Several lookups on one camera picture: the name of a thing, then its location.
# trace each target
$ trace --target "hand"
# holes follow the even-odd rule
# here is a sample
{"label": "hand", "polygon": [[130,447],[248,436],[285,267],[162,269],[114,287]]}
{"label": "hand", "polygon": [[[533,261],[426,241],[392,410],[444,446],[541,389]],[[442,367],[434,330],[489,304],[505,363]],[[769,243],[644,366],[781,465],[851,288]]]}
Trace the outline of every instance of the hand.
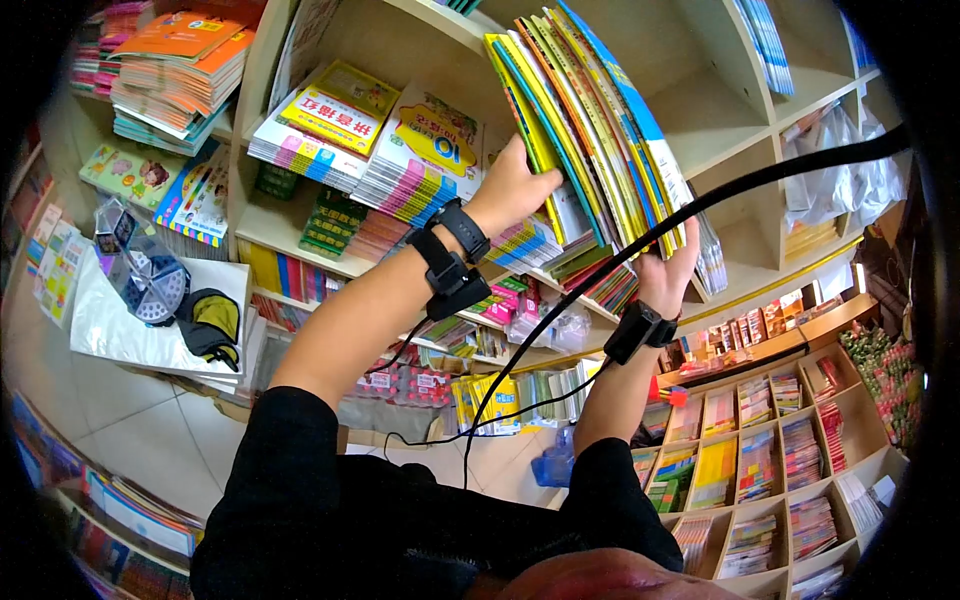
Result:
{"label": "hand", "polygon": [[531,174],[523,139],[514,133],[464,211],[494,238],[533,214],[563,182],[559,169]]}
{"label": "hand", "polygon": [[693,276],[700,255],[700,223],[697,218],[687,219],[684,229],[686,246],[677,249],[666,262],[653,252],[645,252],[634,261],[639,280],[637,297],[668,320],[680,314],[686,284]]}

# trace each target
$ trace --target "forearm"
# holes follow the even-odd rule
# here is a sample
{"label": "forearm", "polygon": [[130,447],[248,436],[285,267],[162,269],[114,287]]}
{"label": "forearm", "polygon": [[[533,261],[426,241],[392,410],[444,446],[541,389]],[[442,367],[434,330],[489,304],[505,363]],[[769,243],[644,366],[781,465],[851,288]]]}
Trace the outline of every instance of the forearm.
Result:
{"label": "forearm", "polygon": [[[463,257],[445,228],[433,231]],[[336,411],[340,398],[384,349],[419,320],[433,296],[426,271],[426,261],[407,246],[332,295],[298,332],[270,387],[305,389]]]}
{"label": "forearm", "polygon": [[576,456],[604,438],[630,442],[643,419],[658,352],[641,346],[626,365],[614,363],[597,377],[573,432]]}

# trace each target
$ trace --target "orange book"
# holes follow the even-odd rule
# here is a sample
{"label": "orange book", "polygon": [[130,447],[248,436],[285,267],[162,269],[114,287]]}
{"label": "orange book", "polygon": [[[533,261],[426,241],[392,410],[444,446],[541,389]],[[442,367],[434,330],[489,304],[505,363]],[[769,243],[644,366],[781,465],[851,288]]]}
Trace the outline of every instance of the orange book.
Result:
{"label": "orange book", "polygon": [[164,14],[121,44],[111,56],[161,55],[196,63],[246,25],[204,12]]}

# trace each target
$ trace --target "tiled floor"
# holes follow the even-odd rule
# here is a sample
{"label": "tiled floor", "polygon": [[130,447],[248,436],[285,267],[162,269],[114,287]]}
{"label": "tiled floor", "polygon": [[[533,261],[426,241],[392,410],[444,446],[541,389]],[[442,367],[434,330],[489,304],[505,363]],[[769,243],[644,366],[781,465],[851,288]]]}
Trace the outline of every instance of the tiled floor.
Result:
{"label": "tiled floor", "polygon": [[[108,361],[69,350],[68,333],[39,312],[29,290],[7,298],[3,331],[7,385],[19,389],[90,459],[131,478],[164,500],[206,517],[223,494],[245,425],[221,415],[208,398]],[[477,439],[468,488],[505,500],[546,506],[557,491],[537,486],[530,461],[553,443],[536,435]],[[393,463],[423,463],[440,483],[463,485],[464,440],[427,450],[388,449]],[[351,445],[349,453],[383,456]]]}

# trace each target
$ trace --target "black shirt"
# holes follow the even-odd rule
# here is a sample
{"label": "black shirt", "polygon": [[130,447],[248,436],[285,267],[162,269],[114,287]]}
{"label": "black shirt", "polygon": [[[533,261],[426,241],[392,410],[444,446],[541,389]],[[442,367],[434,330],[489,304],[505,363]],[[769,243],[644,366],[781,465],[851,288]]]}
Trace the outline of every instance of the black shirt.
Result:
{"label": "black shirt", "polygon": [[193,557],[198,599],[460,597],[480,571],[512,579],[611,546],[683,570],[622,440],[587,448],[551,511],[434,483],[425,468],[338,456],[336,438],[336,415],[313,394],[273,388],[257,401]]}

